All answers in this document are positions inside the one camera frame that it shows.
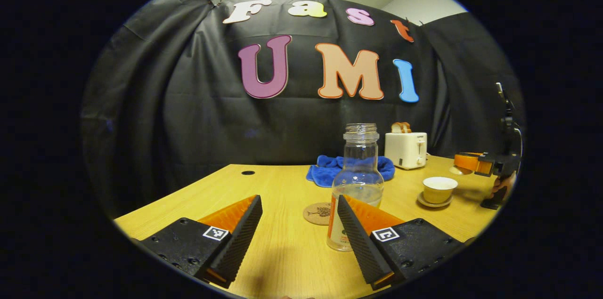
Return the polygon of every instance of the cork coaster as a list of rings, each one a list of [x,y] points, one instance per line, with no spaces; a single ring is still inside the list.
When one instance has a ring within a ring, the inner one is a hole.
[[[328,226],[329,216],[331,215],[331,203],[319,202],[306,207],[303,211],[304,219],[312,224]]]

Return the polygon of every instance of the white wall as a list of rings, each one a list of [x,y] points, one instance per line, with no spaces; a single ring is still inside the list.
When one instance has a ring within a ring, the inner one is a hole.
[[[395,14],[413,24],[421,25],[467,12],[467,10],[454,0],[393,0],[382,8],[384,11]]]

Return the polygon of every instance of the black curtain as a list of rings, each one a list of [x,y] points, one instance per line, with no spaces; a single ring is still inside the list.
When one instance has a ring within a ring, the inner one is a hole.
[[[86,164],[110,216],[229,163],[313,164],[321,154],[342,155],[346,123],[376,123],[380,155],[395,121],[428,132],[428,152],[434,155],[499,149],[497,121],[504,104],[495,82],[511,91],[517,80],[469,13],[424,26],[402,20],[414,38],[410,43],[390,23],[401,20],[397,16],[343,0],[310,0],[325,6],[324,18],[288,14],[291,3],[301,0],[272,0],[247,21],[224,24],[239,1],[214,6],[210,0],[153,0],[103,50],[81,118]],[[375,25],[352,23],[347,8],[366,10]],[[258,78],[269,81],[273,58],[266,43],[278,35],[293,38],[287,87],[277,97],[255,99],[243,87],[237,53],[260,44]],[[318,43],[337,44],[352,63],[360,50],[377,53],[384,98],[320,97]],[[418,102],[399,98],[394,59],[413,65]],[[521,104],[519,89],[511,95]]]

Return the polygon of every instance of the blue towel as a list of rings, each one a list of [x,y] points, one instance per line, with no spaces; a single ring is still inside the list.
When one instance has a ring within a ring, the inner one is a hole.
[[[310,166],[306,179],[320,187],[331,187],[333,179],[343,168],[343,157],[330,158],[319,155],[316,165]],[[377,157],[377,170],[388,181],[394,177],[394,163],[386,157]]]

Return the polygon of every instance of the blue letter i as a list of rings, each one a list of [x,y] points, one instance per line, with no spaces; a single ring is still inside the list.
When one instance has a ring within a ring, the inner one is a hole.
[[[400,99],[405,102],[417,102],[418,95],[414,90],[413,82],[413,65],[408,61],[394,59],[394,65],[398,67],[400,72],[400,83],[402,84],[402,92],[400,93]]]

